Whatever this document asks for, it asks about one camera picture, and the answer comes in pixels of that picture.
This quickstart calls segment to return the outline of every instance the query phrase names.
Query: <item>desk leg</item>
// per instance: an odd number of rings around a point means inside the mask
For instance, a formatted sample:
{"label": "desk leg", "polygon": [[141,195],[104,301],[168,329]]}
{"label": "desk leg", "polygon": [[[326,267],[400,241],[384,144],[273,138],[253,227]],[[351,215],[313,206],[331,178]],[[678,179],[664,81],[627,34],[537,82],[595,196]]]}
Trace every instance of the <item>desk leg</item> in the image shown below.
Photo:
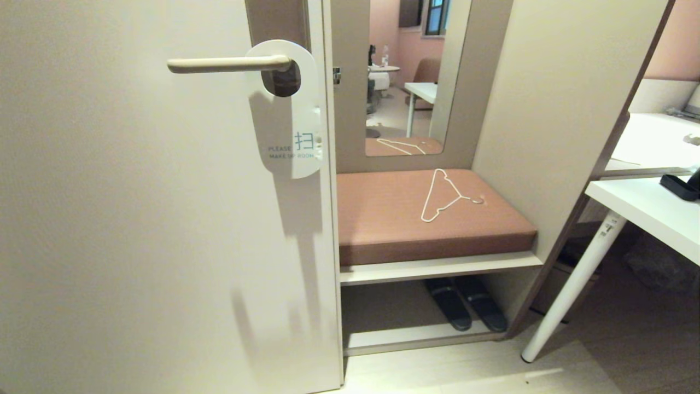
{"label": "desk leg", "polygon": [[523,351],[521,355],[523,360],[527,362],[533,362],[535,360],[537,354],[542,350],[542,347],[547,343],[547,340],[554,332],[554,329],[557,328],[561,319],[564,318],[564,315],[568,312],[571,304],[576,301],[581,290],[583,290],[583,287],[588,283],[591,275],[593,275],[598,264],[600,264],[603,257],[605,257],[610,246],[620,234],[620,230],[622,230],[626,222],[627,220],[619,214],[612,210],[608,211],[608,216],[605,217],[598,232],[593,237],[588,248],[586,248],[581,260],[571,273],[571,277],[566,281],[561,292],[549,308],[547,315],[545,315],[545,318],[540,323],[537,332],[535,332],[535,335],[530,339],[530,343]]}
{"label": "desk leg", "polygon": [[406,126],[406,137],[411,137],[411,134],[413,133],[413,113],[416,111],[416,100],[416,95],[411,93],[411,98],[408,101],[408,125]]}

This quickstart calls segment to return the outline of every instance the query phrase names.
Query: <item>white hanger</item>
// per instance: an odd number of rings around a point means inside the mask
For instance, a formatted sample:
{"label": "white hanger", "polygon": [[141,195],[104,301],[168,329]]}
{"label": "white hanger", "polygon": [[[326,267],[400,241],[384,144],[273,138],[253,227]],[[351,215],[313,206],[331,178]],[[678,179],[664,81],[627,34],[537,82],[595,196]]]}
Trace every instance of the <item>white hanger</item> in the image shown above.
{"label": "white hanger", "polygon": [[405,151],[405,150],[403,150],[403,149],[401,149],[401,148],[397,148],[397,147],[395,147],[395,146],[393,146],[393,145],[390,145],[389,143],[391,143],[391,144],[406,145],[407,147],[414,147],[414,148],[418,149],[419,151],[421,151],[422,154],[426,154],[426,152],[425,152],[423,149],[421,149],[418,145],[407,144],[407,143],[405,143],[405,142],[399,142],[399,141],[391,141],[391,140],[387,140],[387,139],[384,139],[384,138],[377,138],[377,142],[380,143],[380,144],[386,145],[386,146],[388,146],[388,147],[390,147],[390,148],[394,148],[394,149],[396,149],[397,151],[401,151],[401,152],[403,152],[403,153],[405,153],[405,154],[407,154],[407,155],[409,155],[409,156],[413,156],[413,154],[412,154],[411,152],[409,152],[409,151]]}
{"label": "white hanger", "polygon": [[[452,188],[453,188],[454,191],[457,193],[457,198],[455,198],[454,200],[452,200],[452,202],[449,203],[449,204],[447,204],[446,206],[436,209],[436,210],[435,210],[435,216],[431,217],[430,219],[426,219],[426,209],[428,209],[428,201],[431,199],[431,194],[433,194],[433,186],[435,186],[435,176],[438,174],[438,171],[442,172],[442,174],[444,175],[444,180],[448,181],[449,184],[452,185]],[[424,221],[425,223],[430,223],[430,222],[432,222],[433,220],[435,220],[435,218],[437,218],[438,216],[440,216],[440,213],[441,213],[442,211],[444,211],[444,210],[446,210],[447,208],[451,207],[452,204],[456,203],[457,201],[461,200],[462,198],[464,198],[465,200],[469,200],[469,201],[471,201],[471,202],[474,203],[474,204],[483,204],[483,203],[484,203],[483,197],[482,197],[482,198],[479,198],[478,200],[473,200],[473,199],[471,199],[471,198],[469,198],[469,197],[467,197],[467,196],[464,196],[464,195],[459,191],[459,189],[457,189],[457,186],[454,186],[454,183],[452,182],[452,179],[450,179],[450,178],[447,177],[447,172],[445,172],[445,170],[443,170],[442,168],[436,168],[435,171],[433,171],[433,181],[430,183],[430,191],[428,192],[428,196],[426,197],[426,202],[423,204],[423,212],[421,213],[421,220]]]}

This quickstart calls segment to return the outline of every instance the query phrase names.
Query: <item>slipper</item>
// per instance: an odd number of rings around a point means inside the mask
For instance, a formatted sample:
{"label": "slipper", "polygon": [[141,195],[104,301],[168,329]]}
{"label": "slipper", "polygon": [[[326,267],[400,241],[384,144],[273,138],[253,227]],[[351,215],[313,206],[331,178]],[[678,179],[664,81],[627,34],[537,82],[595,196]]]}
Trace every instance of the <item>slipper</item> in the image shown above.
{"label": "slipper", "polygon": [[472,318],[448,278],[425,279],[423,282],[455,330],[466,331],[472,327]]}
{"label": "slipper", "polygon": [[454,284],[489,330],[504,332],[508,329],[508,321],[503,312],[477,276],[458,276],[454,279]]}

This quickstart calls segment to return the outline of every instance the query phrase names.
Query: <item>window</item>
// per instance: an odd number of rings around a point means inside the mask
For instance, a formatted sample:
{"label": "window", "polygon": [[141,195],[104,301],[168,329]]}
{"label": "window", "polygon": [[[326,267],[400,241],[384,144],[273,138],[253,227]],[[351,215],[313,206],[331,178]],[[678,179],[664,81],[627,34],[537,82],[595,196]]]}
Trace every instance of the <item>window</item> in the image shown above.
{"label": "window", "polygon": [[426,36],[444,36],[447,31],[449,0],[428,0]]}

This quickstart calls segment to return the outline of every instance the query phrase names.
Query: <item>white door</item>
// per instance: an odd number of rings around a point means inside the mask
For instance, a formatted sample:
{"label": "white door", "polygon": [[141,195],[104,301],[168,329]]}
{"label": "white door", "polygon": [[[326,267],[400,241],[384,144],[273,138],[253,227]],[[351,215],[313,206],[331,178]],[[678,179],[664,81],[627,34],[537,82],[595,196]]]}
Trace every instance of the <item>white door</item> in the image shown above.
{"label": "white door", "polygon": [[250,48],[243,0],[0,4],[0,392],[339,386],[328,160],[273,178],[246,76],[166,68]]}

